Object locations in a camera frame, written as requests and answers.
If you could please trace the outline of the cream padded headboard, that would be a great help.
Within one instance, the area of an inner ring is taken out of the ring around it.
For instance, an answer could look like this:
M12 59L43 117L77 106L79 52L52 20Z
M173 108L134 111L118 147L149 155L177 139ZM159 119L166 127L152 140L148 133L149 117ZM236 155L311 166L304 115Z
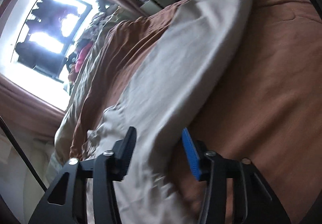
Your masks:
M45 175L54 146L29 136L16 137L16 140L41 180L48 185ZM28 223L43 194L18 152L1 133L1 196L20 223Z

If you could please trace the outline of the beige zip jacket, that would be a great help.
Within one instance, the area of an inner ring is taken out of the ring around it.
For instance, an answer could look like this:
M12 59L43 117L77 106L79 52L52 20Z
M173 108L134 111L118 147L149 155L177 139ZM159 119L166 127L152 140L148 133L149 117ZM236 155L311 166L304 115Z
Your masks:
M122 182L114 184L123 223L193 223L166 177L171 152L240 44L252 0L189 0L136 70L118 102L88 135L92 159L137 130Z

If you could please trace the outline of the dark hanging coat left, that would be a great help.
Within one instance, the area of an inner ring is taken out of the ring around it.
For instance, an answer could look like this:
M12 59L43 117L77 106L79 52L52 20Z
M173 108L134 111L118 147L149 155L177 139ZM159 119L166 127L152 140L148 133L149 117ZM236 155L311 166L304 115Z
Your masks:
M40 67L53 74L58 74L67 60L64 55L49 51L35 42L19 42L15 51L19 61L29 68Z

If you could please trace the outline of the pink cloth on sill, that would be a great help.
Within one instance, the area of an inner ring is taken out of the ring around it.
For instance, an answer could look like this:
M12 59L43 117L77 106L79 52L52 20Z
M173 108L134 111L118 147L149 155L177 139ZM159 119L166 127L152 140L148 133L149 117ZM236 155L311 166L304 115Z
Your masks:
M78 73L90 51L90 49L92 48L92 45L93 45L93 42L89 42L87 45L85 45L79 55L77 56L77 59L76 59L76 63L75 63L75 72Z

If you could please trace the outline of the dark hanging clothes right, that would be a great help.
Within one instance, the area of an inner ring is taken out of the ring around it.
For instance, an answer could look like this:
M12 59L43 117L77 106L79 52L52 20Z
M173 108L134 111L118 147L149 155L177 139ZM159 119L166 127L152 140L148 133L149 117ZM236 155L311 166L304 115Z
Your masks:
M62 34L62 21L69 14L79 17L77 7L63 4L54 0L41 0L36 3L37 8L31 10L31 14L35 16L33 20L27 19L25 24L29 28L29 32L44 32L49 36L64 40Z

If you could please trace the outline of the olive green duvet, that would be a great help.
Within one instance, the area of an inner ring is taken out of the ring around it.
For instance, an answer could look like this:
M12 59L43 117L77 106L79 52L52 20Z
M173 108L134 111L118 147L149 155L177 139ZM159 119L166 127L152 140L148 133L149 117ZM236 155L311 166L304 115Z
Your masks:
M79 55L81 49L89 42L93 42L80 71L72 80L73 89L61 125L55 134L55 151L49 161L46 171L46 180L51 183L57 173L62 169L62 163L69 158L70 147L73 142L73 134L79 120L82 106L90 90L91 82L97 71L97 65L101 57L101 50L110 30L122 21L129 20L126 10L121 6L110 6L105 12L96 14L76 43L76 53Z

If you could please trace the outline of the left pink curtain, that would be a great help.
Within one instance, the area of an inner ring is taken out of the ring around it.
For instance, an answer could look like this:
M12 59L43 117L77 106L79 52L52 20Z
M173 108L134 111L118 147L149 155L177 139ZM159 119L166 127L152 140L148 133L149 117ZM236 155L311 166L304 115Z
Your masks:
M64 112L1 75L1 117L37 139L54 141Z

